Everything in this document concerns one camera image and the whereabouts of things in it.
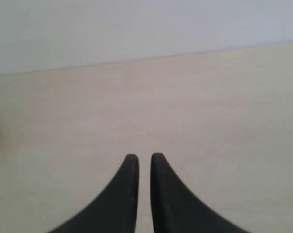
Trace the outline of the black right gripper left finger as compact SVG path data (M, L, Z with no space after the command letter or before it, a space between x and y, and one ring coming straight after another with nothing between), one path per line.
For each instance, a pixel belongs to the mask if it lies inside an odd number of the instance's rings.
M133 233L139 193L139 160L126 155L109 184L82 211L52 233Z

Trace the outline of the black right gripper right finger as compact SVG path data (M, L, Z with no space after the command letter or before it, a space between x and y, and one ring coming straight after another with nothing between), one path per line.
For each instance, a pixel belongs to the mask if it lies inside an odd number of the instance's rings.
M150 199L156 233L245 233L199 200L162 153L151 156Z

